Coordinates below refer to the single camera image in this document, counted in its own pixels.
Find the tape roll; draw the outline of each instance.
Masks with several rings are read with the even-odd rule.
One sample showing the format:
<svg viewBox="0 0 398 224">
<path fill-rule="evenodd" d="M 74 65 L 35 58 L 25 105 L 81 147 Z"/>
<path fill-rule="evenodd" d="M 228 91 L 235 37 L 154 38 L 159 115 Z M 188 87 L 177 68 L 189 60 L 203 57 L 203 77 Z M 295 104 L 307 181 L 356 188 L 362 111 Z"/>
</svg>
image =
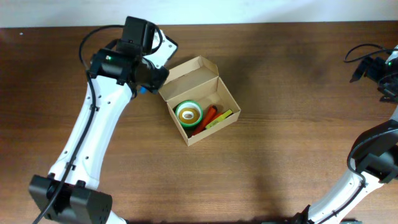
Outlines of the tape roll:
<svg viewBox="0 0 398 224">
<path fill-rule="evenodd" d="M 177 106 L 175 115 L 183 128 L 191 128 L 202 120 L 203 110 L 197 102 L 187 100 Z"/>
</svg>

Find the yellow object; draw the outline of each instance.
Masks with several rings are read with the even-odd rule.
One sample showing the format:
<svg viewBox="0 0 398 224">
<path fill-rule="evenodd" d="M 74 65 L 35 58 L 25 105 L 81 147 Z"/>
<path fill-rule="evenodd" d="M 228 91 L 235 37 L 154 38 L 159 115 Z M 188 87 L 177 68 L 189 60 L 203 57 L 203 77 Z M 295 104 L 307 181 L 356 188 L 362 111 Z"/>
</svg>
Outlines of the yellow object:
<svg viewBox="0 0 398 224">
<path fill-rule="evenodd" d="M 216 118 L 214 121 L 210 122 L 209 124 L 206 125 L 206 129 L 209 129 L 211 127 L 213 127 L 214 125 L 222 122 L 223 120 L 225 120 L 225 118 L 227 118 L 229 115 L 232 114 L 231 110 L 226 111 L 225 113 L 223 113 L 221 116 L 219 116 L 218 118 Z"/>
<path fill-rule="evenodd" d="M 185 124 L 193 124 L 200 118 L 199 112 L 192 108 L 184 108 L 178 114 L 180 121 Z"/>
</svg>

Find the red object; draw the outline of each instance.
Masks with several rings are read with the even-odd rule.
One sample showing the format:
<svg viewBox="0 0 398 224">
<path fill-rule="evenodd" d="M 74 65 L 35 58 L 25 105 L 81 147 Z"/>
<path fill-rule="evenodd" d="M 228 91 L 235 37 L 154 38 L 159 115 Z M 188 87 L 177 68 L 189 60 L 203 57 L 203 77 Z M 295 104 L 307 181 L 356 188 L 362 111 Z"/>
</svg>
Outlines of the red object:
<svg viewBox="0 0 398 224">
<path fill-rule="evenodd" d="M 216 113 L 217 113 L 217 107 L 212 105 L 207 111 L 205 118 L 203 118 L 203 120 L 200 122 L 197 128 L 195 128 L 195 130 L 193 131 L 192 136 L 199 134 L 201 131 L 203 131 L 206 125 L 209 124 L 216 116 Z"/>
<path fill-rule="evenodd" d="M 216 114 L 216 116 L 214 116 L 214 118 L 213 119 L 211 119 L 211 121 L 210 122 L 212 122 L 212 121 L 214 121 L 216 118 L 218 118 L 219 116 L 221 116 L 221 115 L 223 115 L 222 113 L 219 113 L 219 114 Z"/>
</svg>

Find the red marker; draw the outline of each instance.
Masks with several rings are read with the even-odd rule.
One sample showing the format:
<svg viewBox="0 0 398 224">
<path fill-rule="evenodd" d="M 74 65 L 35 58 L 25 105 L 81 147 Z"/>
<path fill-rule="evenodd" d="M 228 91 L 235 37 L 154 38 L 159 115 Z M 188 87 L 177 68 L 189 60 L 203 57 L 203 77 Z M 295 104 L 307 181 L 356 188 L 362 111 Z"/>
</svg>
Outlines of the red marker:
<svg viewBox="0 0 398 224">
<path fill-rule="evenodd" d="M 199 134 L 201 131 L 203 131 L 206 127 L 207 124 L 209 124 L 213 118 L 216 116 L 217 113 L 217 107 L 212 105 L 209 110 L 207 111 L 207 114 L 205 118 L 200 122 L 200 124 L 195 128 L 193 131 L 192 136 Z"/>
</svg>

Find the open cardboard box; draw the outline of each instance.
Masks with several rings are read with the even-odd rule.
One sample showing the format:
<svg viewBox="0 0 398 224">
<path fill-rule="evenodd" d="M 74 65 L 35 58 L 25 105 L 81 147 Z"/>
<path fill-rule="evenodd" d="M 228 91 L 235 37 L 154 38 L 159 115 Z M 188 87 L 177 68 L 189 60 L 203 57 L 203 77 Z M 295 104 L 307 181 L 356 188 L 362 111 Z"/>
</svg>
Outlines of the open cardboard box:
<svg viewBox="0 0 398 224">
<path fill-rule="evenodd" d="M 170 70 L 169 77 L 159 90 L 167 103 L 170 115 L 188 146 L 238 120 L 241 109 L 218 75 L 215 64 L 202 56 L 191 59 Z M 192 136 L 193 130 L 184 130 L 175 115 L 175 108 L 185 100 L 194 100 L 203 108 L 203 117 L 210 105 L 218 112 L 231 109 L 233 114 L 210 129 Z"/>
</svg>

